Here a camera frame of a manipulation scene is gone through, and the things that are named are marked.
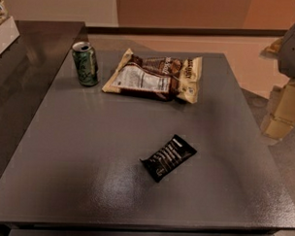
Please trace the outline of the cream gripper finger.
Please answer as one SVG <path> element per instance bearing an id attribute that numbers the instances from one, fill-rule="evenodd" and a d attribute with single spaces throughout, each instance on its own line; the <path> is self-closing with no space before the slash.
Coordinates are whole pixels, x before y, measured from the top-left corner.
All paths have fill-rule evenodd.
<path id="1" fill-rule="evenodd" d="M 277 59 L 280 49 L 282 47 L 283 38 L 276 39 L 273 43 L 262 50 L 259 55 L 263 58 Z"/>
<path id="2" fill-rule="evenodd" d="M 295 79 L 285 86 L 274 85 L 261 131 L 272 139 L 284 138 L 295 126 Z"/>

